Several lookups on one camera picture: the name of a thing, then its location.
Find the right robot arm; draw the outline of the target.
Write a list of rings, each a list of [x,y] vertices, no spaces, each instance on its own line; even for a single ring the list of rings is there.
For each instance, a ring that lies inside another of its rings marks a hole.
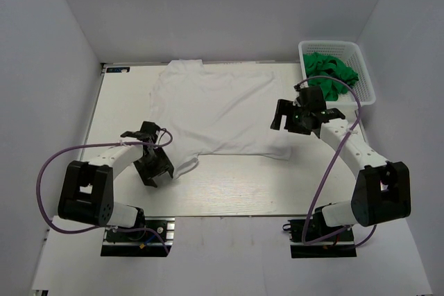
[[[348,201],[309,208],[301,241],[317,243],[336,236],[353,225],[371,227],[411,214],[410,172],[403,162],[390,162],[374,151],[345,115],[327,108],[320,87],[298,88],[295,101],[277,102],[271,129],[316,135],[334,150],[356,179]]]

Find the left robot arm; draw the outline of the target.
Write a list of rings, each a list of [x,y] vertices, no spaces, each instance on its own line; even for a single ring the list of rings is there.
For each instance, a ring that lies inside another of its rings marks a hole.
[[[138,142],[111,147],[86,161],[72,161],[66,170],[58,204],[58,215],[95,227],[120,227],[133,240],[146,233],[144,211],[114,200],[114,180],[134,165],[146,186],[156,179],[173,176],[173,165],[162,148],[152,149]]]

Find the white t shirt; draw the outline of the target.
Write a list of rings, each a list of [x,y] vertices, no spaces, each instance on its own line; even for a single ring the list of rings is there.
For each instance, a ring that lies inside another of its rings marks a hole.
[[[289,159],[284,132],[270,128],[281,77],[273,71],[207,71],[200,60],[174,60],[150,92],[150,120],[163,138],[173,176],[191,171],[201,155],[262,155]]]

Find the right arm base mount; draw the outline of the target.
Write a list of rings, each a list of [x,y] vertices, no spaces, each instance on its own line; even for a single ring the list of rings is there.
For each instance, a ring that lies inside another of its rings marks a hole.
[[[355,238],[349,228],[312,245],[302,242],[304,218],[288,220],[283,224],[282,231],[289,234],[292,259],[336,259],[354,258],[357,256]]]

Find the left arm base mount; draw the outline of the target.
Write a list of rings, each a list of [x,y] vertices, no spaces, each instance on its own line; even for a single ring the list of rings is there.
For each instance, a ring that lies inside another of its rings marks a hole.
[[[117,232],[106,230],[102,257],[165,258],[173,245],[175,218],[146,218],[145,230]]]

